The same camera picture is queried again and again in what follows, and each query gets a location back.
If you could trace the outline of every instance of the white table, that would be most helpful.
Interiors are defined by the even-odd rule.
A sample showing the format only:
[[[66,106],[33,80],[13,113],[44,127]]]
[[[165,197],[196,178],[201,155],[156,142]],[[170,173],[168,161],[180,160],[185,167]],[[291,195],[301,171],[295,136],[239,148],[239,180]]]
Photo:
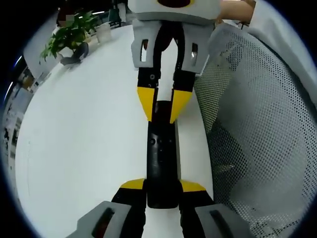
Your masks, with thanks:
[[[58,64],[34,95],[20,129],[16,185],[23,210],[44,238],[63,238],[77,220],[119,187],[146,176],[147,120],[131,58],[131,26],[80,65]],[[163,85],[172,84],[176,45],[163,53]],[[170,88],[159,99],[168,98]],[[182,178],[212,196],[211,164],[196,96],[178,120]],[[146,209],[143,237],[182,237],[179,211]]]

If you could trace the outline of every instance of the person's arm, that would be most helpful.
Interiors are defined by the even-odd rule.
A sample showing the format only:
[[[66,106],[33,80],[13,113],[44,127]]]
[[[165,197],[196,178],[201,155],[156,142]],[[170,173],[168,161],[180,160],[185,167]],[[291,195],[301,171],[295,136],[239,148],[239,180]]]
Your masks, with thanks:
[[[254,7],[245,1],[222,0],[219,19],[238,20],[250,23]]]

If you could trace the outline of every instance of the green leaves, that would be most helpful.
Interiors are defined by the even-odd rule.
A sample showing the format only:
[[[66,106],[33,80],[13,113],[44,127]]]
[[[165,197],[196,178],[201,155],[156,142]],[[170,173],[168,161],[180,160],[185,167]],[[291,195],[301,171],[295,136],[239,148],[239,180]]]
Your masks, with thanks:
[[[46,60],[48,56],[54,56],[56,58],[57,53],[65,47],[74,51],[78,45],[85,41],[87,32],[95,30],[96,25],[97,19],[93,17],[91,11],[82,15],[79,13],[75,14],[74,21],[71,24],[66,27],[61,27],[51,36],[40,57],[44,58],[44,60]]]

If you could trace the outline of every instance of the white robot body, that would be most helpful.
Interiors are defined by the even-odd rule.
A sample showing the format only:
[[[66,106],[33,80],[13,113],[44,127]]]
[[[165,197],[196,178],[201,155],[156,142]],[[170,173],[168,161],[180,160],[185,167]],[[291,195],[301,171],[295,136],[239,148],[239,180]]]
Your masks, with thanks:
[[[180,21],[209,25],[220,14],[220,0],[129,0],[138,20]]]

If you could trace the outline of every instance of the white sleeve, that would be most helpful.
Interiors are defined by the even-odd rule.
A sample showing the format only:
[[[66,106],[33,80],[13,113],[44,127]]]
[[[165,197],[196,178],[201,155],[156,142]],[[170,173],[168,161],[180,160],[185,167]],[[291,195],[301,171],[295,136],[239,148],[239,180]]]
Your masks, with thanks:
[[[248,29],[251,35],[271,47],[299,77],[317,109],[317,70],[295,30],[264,0],[257,0]]]

